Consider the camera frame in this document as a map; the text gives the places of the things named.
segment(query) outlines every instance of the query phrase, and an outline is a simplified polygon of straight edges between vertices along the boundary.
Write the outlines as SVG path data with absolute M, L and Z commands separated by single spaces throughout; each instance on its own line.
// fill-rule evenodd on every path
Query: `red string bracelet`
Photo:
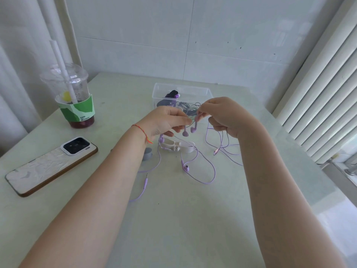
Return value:
M 148 143 L 150 143 L 150 144 L 153 144 L 153 142 L 151 142 L 151 141 L 149 140 L 149 137 L 148 137 L 147 134 L 144 132 L 144 130 L 143 130 L 142 128 L 140 128 L 139 125 L 133 124 L 132 126 L 136 126 L 136 127 L 138 127 L 140 130 L 142 130 L 142 132 L 143 132 L 143 133 L 145 134 L 145 136 L 146 136 L 146 141 L 147 141 Z

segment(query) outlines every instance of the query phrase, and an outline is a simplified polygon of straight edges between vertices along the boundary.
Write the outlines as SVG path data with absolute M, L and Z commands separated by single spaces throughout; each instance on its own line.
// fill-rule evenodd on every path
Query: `clear plastic box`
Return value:
M 180 97 L 165 98 L 172 90 L 176 90 Z M 212 93 L 209 88 L 187 86 L 187 85 L 173 85 L 156 83 L 152 92 L 152 103 L 154 108 L 157 104 L 177 107 L 180 106 L 183 111 L 193 120 L 195 111 L 205 101 L 212 99 Z

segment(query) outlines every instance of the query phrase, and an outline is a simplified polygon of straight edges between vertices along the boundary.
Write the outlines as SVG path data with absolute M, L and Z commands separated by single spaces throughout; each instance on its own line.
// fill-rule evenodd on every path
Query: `phone case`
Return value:
M 88 147 L 73 156 L 58 147 L 11 171 L 5 179 L 20 197 L 27 197 L 95 154 L 98 147 L 88 142 Z

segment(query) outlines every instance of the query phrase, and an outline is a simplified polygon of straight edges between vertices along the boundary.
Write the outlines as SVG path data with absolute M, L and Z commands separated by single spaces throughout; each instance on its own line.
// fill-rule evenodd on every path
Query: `smartphone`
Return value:
M 5 179 L 20 197 L 27 197 L 97 151 L 98 147 L 90 141 L 76 137 L 9 172 Z

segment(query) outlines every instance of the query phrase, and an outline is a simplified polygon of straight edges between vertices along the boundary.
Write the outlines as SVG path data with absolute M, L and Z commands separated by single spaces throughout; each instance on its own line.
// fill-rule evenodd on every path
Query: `table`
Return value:
M 346 201 L 350 205 L 247 89 L 100 73 L 89 83 L 96 111 L 91 127 L 73 129 L 57 110 L 0 158 L 1 267 L 19 265 L 39 235 L 105 159 L 121 135 L 152 109 L 151 94 L 156 82 L 208 87 L 215 97 L 229 96 L 236 100 L 267 128 L 316 214 L 325 215 Z M 179 153 L 161 151 L 162 163 L 149 173 L 144 195 L 127 207 L 107 267 L 264 267 L 243 167 L 223 154 L 213 157 L 214 148 L 204 142 L 206 126 L 206 123 L 199 124 L 197 132 L 190 134 L 188 139 L 212 160 L 217 170 L 216 180 L 211 185 L 194 181 L 182 171 Z M 5 181 L 5 174 L 76 136 L 92 141 L 99 152 L 33 195 L 17 196 Z M 210 132 L 208 138 L 218 144 L 216 132 Z M 152 145 L 154 151 L 156 146 L 157 142 Z M 155 165 L 157 159 L 154 152 L 153 158 L 144 162 L 140 169 Z M 210 180 L 213 175 L 211 166 L 202 157 L 190 165 L 190 173 L 202 180 Z M 144 178 L 145 174 L 137 175 L 131 198 L 141 192 Z M 348 223 L 342 216 L 338 220 L 342 225 Z

